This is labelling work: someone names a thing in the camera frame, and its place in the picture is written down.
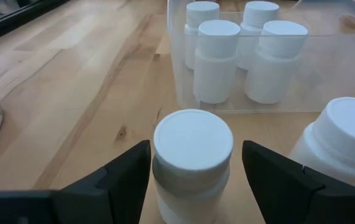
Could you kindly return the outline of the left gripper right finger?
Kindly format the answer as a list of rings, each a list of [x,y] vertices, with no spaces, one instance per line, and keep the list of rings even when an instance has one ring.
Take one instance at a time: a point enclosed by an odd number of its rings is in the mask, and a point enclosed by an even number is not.
[[[242,163],[266,223],[355,223],[355,186],[250,140]]]

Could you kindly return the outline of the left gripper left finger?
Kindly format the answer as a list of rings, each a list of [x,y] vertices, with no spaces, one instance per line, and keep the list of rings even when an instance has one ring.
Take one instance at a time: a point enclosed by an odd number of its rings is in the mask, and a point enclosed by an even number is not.
[[[150,141],[143,140],[60,189],[53,199],[57,223],[139,223],[150,164]]]

